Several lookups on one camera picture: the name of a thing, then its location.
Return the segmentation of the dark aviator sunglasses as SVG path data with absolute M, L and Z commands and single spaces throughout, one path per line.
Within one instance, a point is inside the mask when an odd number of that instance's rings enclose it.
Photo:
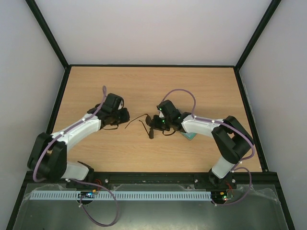
M 154 138 L 154 130 L 153 130 L 154 128 L 151 125 L 153 120 L 152 120 L 152 118 L 148 114 L 142 114 L 142 115 L 136 117 L 135 119 L 129 121 L 128 124 L 125 126 L 125 128 L 127 128 L 130 125 L 130 123 L 132 123 L 132 122 L 134 122 L 136 120 L 138 120 L 139 122 L 142 123 L 142 125 L 143 125 L 143 127 L 144 127 L 144 129 L 145 129 L 145 131 L 146 131 L 146 133 L 147 133 L 147 135 L 149 137 L 149 139 L 153 139 Z

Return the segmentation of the grey glasses case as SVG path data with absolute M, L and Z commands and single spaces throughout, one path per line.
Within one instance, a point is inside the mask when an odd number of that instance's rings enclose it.
M 181 132 L 181 135 L 184 136 L 188 140 L 192 140 L 196 136 L 196 133 L 184 133 L 184 132 Z

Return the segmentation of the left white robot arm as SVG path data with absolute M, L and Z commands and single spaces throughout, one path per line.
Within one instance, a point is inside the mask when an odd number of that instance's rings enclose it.
M 91 167 L 82 162 L 69 162 L 68 152 L 90 134 L 106 126 L 117 128 L 129 119 L 123 98 L 113 93 L 105 93 L 102 102 L 88 110 L 77 122 L 52 134 L 39 134 L 27 163 L 27 167 L 33 171 L 33 181 L 83 181 Z

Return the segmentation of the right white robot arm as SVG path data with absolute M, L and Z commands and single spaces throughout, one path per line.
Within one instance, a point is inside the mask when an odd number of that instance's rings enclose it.
M 195 133 L 214 139 L 221 157 L 209 170 L 209 182 L 221 187 L 226 176 L 242 161 L 254 156 L 254 141 L 239 121 L 228 116 L 225 119 L 209 119 L 188 112 L 180 112 L 170 100 L 158 104 L 152 128 L 161 131 L 173 129 L 180 133 Z

